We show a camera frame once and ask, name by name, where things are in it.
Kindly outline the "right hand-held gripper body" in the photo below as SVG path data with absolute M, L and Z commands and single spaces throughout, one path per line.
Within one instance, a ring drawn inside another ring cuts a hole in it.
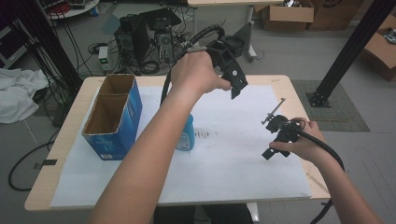
M 266 124 L 266 129 L 270 133 L 277 133 L 275 142 L 294 143 L 299 139 L 299 122 L 296 120 L 289 120 L 283 115 L 275 115 L 275 112 L 285 101 L 285 98 L 280 99 L 279 104 L 267 114 L 265 120 L 262 120 L 262 125 Z

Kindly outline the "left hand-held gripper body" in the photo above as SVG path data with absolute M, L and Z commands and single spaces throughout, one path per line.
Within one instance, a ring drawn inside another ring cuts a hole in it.
M 235 36 L 224 35 L 206 46 L 206 52 L 218 67 L 222 78 L 232 85 L 246 85 L 247 80 L 236 58 L 242 55 L 244 42 Z

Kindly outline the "person's right hand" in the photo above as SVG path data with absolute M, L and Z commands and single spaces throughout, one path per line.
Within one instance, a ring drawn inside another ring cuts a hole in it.
M 296 121 L 299 122 L 300 129 L 304 133 L 316 137 L 320 141 L 324 140 L 324 137 L 319 130 L 318 124 L 315 121 L 309 121 L 303 118 L 297 118 Z M 316 166 L 322 164 L 325 159 L 329 157 L 329 154 L 324 149 L 303 136 L 300 136 L 295 143 L 271 142 L 269 147 L 292 152 L 300 158 L 312 162 Z

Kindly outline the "person's left hand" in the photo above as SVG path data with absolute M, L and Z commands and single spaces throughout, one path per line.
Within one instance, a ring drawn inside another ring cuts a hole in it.
M 185 54 L 172 68 L 171 82 L 172 87 L 168 95 L 188 99 L 200 98 L 216 89 L 231 89 L 231 83 L 215 72 L 212 60 L 205 51 Z

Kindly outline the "white paper table mat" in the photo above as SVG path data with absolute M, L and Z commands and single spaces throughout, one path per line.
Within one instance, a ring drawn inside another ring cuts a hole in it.
M 139 87 L 143 111 L 138 134 L 159 107 L 161 86 Z M 262 153 L 276 138 L 261 124 L 279 102 L 270 85 L 248 85 L 239 96 L 214 90 L 192 110 L 195 145 L 176 150 L 160 205 L 258 202 L 312 196 L 297 156 Z M 102 161 L 81 133 L 61 172 L 51 208 L 92 207 L 120 161 Z

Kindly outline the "open computer case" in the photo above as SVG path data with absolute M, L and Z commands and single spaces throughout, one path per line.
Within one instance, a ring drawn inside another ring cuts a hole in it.
M 154 32 L 154 40 L 163 63 L 175 61 L 172 27 L 181 24 L 181 19 L 169 8 L 155 9 L 142 13 L 148 28 Z

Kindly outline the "grey floor mat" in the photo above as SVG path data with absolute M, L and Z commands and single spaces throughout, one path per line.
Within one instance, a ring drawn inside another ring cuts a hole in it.
M 304 107 L 307 116 L 318 123 L 322 131 L 331 132 L 369 132 L 370 129 L 361 114 L 350 100 L 345 89 L 338 84 L 325 105 L 313 107 L 308 96 L 314 92 L 320 80 L 291 81 Z

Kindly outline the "blue plastic bottle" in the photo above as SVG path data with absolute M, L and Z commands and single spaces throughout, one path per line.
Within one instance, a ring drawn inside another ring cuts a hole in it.
M 193 149 L 194 144 L 195 144 L 195 135 L 193 128 L 193 115 L 189 114 L 188 119 L 183 128 L 183 131 L 177 142 L 177 150 L 190 151 Z

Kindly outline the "open brown cardboard box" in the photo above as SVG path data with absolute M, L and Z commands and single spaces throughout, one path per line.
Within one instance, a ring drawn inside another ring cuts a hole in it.
M 310 0 L 294 0 L 298 6 L 272 4 L 262 10 L 262 27 L 267 31 L 301 32 L 314 21 L 314 6 Z

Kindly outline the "black computer tower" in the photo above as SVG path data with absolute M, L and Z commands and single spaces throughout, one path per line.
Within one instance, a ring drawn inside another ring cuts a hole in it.
M 120 18 L 120 26 L 114 33 L 120 56 L 126 63 L 141 65 L 149 51 L 147 25 L 140 15 Z

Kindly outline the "blue open cardboard box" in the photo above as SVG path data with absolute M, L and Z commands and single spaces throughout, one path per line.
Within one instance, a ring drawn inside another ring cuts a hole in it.
M 135 142 L 142 108 L 134 75 L 108 75 L 81 134 L 100 159 L 120 161 Z

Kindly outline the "tall brown cardboard box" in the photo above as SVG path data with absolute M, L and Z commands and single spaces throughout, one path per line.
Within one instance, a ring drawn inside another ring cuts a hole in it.
M 314 6 L 309 31 L 339 31 L 348 27 L 363 0 L 310 0 Z

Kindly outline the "small white power unit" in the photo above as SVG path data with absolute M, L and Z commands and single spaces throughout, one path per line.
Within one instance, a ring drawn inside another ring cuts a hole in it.
M 109 71 L 109 61 L 108 61 L 108 46 L 102 46 L 99 48 L 99 53 L 98 53 L 98 60 L 99 63 L 101 64 L 102 70 L 103 71 Z

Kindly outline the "brown cardboard box with flap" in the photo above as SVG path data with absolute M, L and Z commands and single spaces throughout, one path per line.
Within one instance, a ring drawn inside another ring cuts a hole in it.
M 389 14 L 360 54 L 360 59 L 388 82 L 396 82 L 396 44 L 384 34 L 396 28 L 396 16 Z

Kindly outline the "round white table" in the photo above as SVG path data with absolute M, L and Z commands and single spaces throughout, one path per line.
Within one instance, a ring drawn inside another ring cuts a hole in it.
M 59 20 L 63 18 L 74 17 L 86 12 L 90 12 L 92 16 L 99 15 L 98 4 L 100 0 L 82 0 L 84 5 L 70 5 L 69 9 L 62 12 L 56 12 L 55 10 L 49 11 L 49 18 L 52 20 Z

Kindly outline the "black tape strip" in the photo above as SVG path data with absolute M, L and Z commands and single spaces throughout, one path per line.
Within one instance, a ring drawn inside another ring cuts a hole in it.
M 42 162 L 38 162 L 34 165 L 34 169 L 41 170 L 43 166 L 52 166 L 56 165 L 57 160 L 43 160 Z

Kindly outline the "white crumpled cloth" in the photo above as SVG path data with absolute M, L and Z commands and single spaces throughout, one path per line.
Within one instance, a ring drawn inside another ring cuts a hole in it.
M 33 97 L 48 84 L 41 70 L 0 68 L 0 123 L 14 123 L 33 115 L 38 109 Z

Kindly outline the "black metal frame post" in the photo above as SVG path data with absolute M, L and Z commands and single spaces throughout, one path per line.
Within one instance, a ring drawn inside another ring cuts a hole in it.
M 335 87 L 355 62 L 380 25 L 396 7 L 396 0 L 374 0 L 336 57 L 318 87 L 307 95 L 312 107 L 325 107 Z

